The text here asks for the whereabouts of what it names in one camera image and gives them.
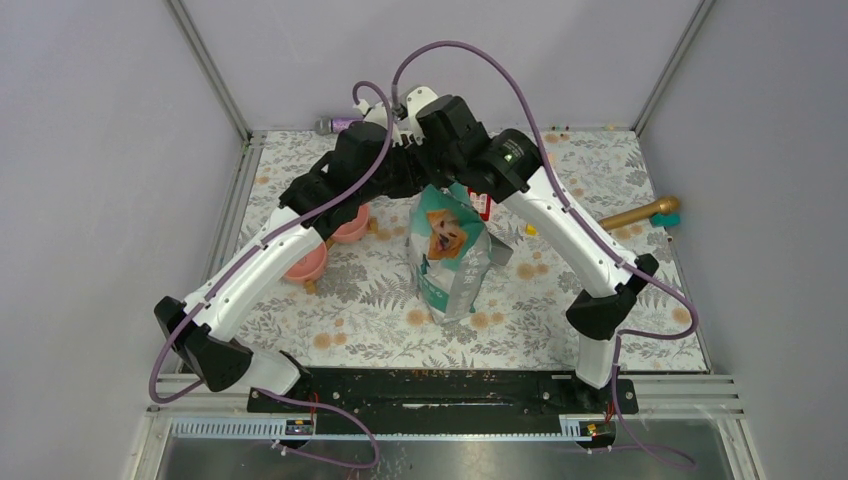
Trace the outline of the green pet food bag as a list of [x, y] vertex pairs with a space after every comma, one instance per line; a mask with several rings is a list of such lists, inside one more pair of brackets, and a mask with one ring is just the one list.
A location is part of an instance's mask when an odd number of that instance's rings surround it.
[[491, 266], [485, 222], [467, 189], [428, 186], [409, 212], [407, 260], [419, 296], [438, 325], [475, 313], [475, 300]]

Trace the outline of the silver metal scoop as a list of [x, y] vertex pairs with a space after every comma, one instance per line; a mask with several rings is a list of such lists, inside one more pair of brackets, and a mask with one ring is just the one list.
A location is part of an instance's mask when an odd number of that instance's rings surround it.
[[505, 267], [513, 256], [514, 250], [493, 233], [489, 234], [491, 262], [494, 265]]

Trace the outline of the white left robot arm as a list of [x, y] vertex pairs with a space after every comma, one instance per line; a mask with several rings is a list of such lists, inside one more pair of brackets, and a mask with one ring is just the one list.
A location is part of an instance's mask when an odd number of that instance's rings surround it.
[[184, 299], [165, 296], [154, 316], [166, 343], [197, 376], [185, 390], [211, 392], [236, 385], [271, 391], [288, 411], [309, 401], [310, 385], [289, 355], [242, 344], [241, 325], [273, 282], [323, 246], [359, 208], [385, 196], [409, 198], [428, 179], [421, 165], [421, 135], [358, 121], [342, 131], [332, 150], [281, 194], [279, 205], [216, 274]]

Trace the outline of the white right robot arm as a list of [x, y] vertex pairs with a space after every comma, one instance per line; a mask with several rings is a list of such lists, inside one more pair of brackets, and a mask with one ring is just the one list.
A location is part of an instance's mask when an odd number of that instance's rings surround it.
[[614, 393], [614, 337], [656, 272], [656, 259], [620, 246], [590, 218], [526, 133], [508, 128], [492, 135], [462, 97], [424, 87], [408, 93], [404, 106], [435, 173], [534, 226], [580, 280], [582, 289], [566, 311], [578, 333], [573, 396], [583, 410], [601, 410]]

